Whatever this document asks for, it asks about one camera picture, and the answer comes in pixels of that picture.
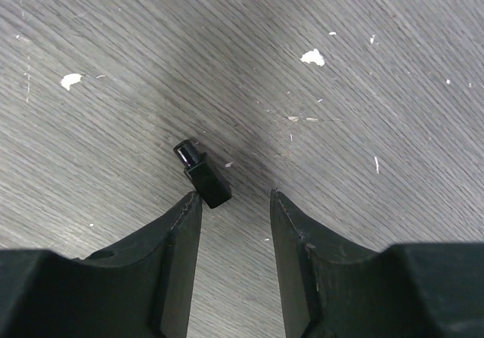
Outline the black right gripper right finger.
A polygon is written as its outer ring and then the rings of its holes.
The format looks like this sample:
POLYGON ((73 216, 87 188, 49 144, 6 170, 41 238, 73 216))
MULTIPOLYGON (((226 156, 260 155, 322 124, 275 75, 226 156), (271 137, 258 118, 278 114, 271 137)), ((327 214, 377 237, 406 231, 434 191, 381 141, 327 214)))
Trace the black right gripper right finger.
POLYGON ((375 252, 270 200, 288 337, 481 337, 483 245, 399 243, 375 252))

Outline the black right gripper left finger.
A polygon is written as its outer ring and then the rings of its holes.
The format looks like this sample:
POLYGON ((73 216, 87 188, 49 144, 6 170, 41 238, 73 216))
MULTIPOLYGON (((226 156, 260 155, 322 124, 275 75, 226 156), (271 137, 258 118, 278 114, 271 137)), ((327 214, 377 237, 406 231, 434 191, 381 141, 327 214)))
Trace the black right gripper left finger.
POLYGON ((201 199, 191 192, 85 259, 2 250, 1 335, 186 336, 201 217, 201 199))

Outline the small black pen cap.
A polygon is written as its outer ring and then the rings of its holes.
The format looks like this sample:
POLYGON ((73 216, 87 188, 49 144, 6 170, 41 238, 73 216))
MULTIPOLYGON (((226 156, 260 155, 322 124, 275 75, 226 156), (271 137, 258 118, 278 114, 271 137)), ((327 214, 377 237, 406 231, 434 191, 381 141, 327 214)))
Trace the small black pen cap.
POLYGON ((190 140, 180 142, 173 150, 184 165, 184 174, 210 209, 231 199, 230 184, 207 153, 200 152, 190 140))

